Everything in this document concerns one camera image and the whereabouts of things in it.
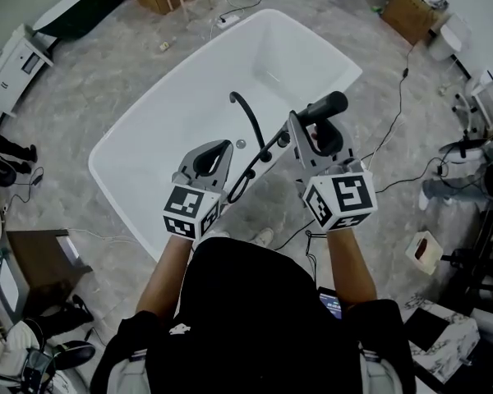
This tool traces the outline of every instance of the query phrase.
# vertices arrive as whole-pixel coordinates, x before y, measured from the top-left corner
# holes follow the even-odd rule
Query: white shoe
[[[230,234],[225,231],[210,231],[207,234],[203,235],[200,241],[194,243],[193,249],[195,250],[201,242],[209,240],[210,238],[229,238],[229,237]]]
[[[424,193],[423,187],[420,189],[420,194],[418,195],[418,208],[422,211],[425,212],[427,210],[427,206],[429,205],[429,199],[426,196],[426,193]]]
[[[266,248],[269,246],[270,242],[274,239],[274,231],[269,227],[266,227],[261,232],[259,232],[254,239],[250,241],[251,244],[261,246]]]

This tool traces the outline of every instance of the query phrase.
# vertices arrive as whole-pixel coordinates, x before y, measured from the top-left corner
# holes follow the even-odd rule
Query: person
[[[7,163],[9,163],[15,171],[20,174],[31,174],[31,166],[28,162],[37,163],[39,160],[36,147],[33,144],[29,148],[23,148],[20,145],[9,141],[3,135],[0,135],[0,153],[7,154],[24,161],[19,163],[9,159],[7,160]]]
[[[418,196],[418,207],[426,210],[431,199],[442,199],[449,205],[452,201],[493,201],[493,165],[480,167],[478,171],[462,178],[424,180]]]
[[[43,349],[46,341],[93,321],[93,315],[78,296],[65,303],[55,314],[24,318],[0,340],[0,381],[20,380],[29,349]]]
[[[189,264],[192,242],[170,236],[136,314],[108,343],[90,391],[367,394],[377,383],[381,389],[373,392],[414,393],[399,308],[376,300],[352,231],[327,233],[342,319],[324,306],[303,268],[266,248],[273,234],[263,230],[255,244],[211,237]]]

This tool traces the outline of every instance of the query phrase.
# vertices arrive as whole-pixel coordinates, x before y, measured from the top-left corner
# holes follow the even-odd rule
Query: white container
[[[417,251],[424,240],[427,240],[426,248],[423,250],[422,256],[417,259]],[[433,235],[429,231],[425,231],[418,232],[414,238],[412,238],[411,244],[409,244],[405,254],[424,273],[433,274],[436,270],[436,264],[444,254],[444,250],[442,250],[442,247],[436,242]]]
[[[439,34],[429,44],[429,54],[438,62],[460,53],[468,45],[471,28],[456,13],[442,25]]]
[[[258,11],[193,53],[136,101],[92,150],[90,172],[136,239],[159,259],[169,238],[163,208],[172,174],[187,152],[213,140],[232,141],[227,191],[259,152],[247,115],[239,103],[230,103],[231,91],[250,104],[268,141],[291,110],[343,92],[361,73],[294,19]],[[235,147],[240,139],[246,141],[244,149]],[[256,179],[283,153],[275,146],[271,162],[258,163]]]

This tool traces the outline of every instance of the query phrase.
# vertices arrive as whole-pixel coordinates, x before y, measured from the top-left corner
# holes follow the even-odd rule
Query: black shoe
[[[34,144],[30,146],[31,162],[37,163],[39,161],[39,155],[36,153],[36,147]]]
[[[18,171],[20,174],[31,174],[31,167],[28,162],[22,162],[18,167]]]
[[[82,300],[82,298],[78,295],[73,295],[71,298],[71,301],[77,308],[82,309],[84,312],[86,312],[90,316],[90,322],[94,320],[93,314],[90,312],[87,306],[85,306],[85,302]]]

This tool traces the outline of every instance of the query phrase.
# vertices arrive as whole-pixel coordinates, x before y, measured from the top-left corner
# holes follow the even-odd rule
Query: gray floor
[[[230,1],[243,5],[255,0]],[[242,16],[267,7],[283,11],[363,69],[347,92],[350,105],[343,115],[360,156],[380,143],[398,113],[399,80],[410,49],[371,10],[372,5],[383,5],[384,1],[264,0]],[[17,108],[18,118],[2,128],[6,137],[20,144],[37,145],[39,165],[45,173],[28,204],[15,200],[7,216],[8,230],[68,227],[103,236],[131,236],[91,177],[88,156],[101,136],[147,89],[209,41],[213,19],[230,9],[224,0],[214,3],[210,12],[206,0],[191,3],[192,21],[187,25],[180,11],[159,16],[135,0],[126,0],[83,39],[55,48],[55,67],[39,75]],[[219,33],[214,28],[214,36]],[[165,53],[159,49],[163,41],[171,44]],[[442,83],[460,81],[458,68],[448,70],[450,62],[433,62],[424,44],[412,51],[409,67],[399,119],[403,124],[372,163],[377,190],[392,181],[418,176],[440,146],[461,137],[461,127],[450,111],[452,91],[443,98],[436,92]],[[233,237],[248,240],[268,226],[276,233],[271,247],[285,242],[311,220],[292,184],[295,170],[293,160],[286,157],[234,206],[220,227]],[[461,171],[452,169],[451,176]],[[25,187],[0,190],[0,205],[14,190],[22,192]],[[414,268],[404,255],[414,233],[429,229],[450,253],[461,245],[477,215],[474,205],[456,203],[451,207],[433,203],[426,212],[420,212],[418,191],[419,182],[413,182],[378,195],[379,211],[356,230],[380,296],[399,302],[417,291],[435,296],[449,272],[440,265],[429,277]],[[318,231],[315,224],[310,229]],[[110,243],[78,231],[72,233],[72,239],[94,269],[82,279],[77,293],[92,309],[94,325],[107,341],[121,319],[132,315],[154,260],[137,244]],[[283,253],[311,271],[305,244],[302,232]],[[318,260],[319,285],[332,287],[325,241],[313,241],[312,252]],[[86,379],[94,363],[82,367]]]

